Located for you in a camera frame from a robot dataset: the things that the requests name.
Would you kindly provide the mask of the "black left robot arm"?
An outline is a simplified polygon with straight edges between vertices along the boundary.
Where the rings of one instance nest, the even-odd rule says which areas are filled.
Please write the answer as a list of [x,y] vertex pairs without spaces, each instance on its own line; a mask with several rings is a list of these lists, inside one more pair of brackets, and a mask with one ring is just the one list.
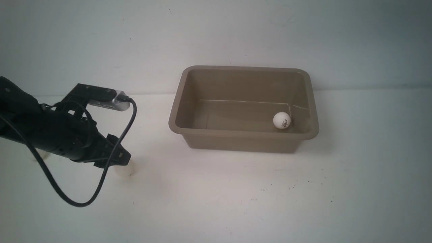
[[1,77],[1,115],[8,118],[35,148],[78,163],[104,168],[118,138],[104,137],[89,118],[87,105],[125,111],[129,103],[117,100],[125,93],[77,84],[54,108],[40,104],[12,81]]

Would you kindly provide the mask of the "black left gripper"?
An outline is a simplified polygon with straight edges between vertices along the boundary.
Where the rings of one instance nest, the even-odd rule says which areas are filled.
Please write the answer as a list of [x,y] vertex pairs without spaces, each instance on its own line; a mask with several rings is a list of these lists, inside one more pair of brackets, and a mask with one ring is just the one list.
[[86,109],[46,109],[40,114],[40,149],[74,162],[94,162],[94,166],[127,166],[131,154],[119,138],[104,137]]

